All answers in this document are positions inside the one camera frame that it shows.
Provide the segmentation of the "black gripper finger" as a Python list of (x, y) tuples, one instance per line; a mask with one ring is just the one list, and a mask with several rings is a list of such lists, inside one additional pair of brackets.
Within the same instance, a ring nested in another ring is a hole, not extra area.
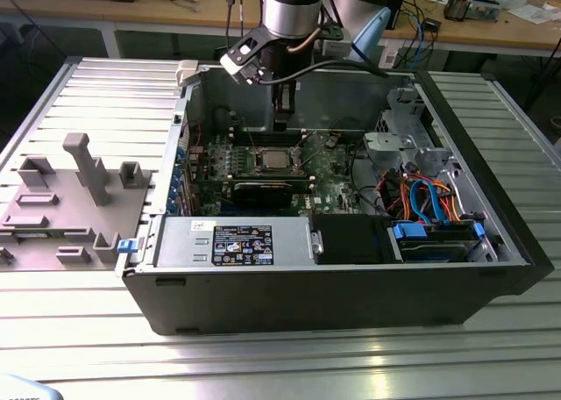
[(284, 132), (295, 114), (295, 82), (274, 84), (272, 87), (273, 130)]

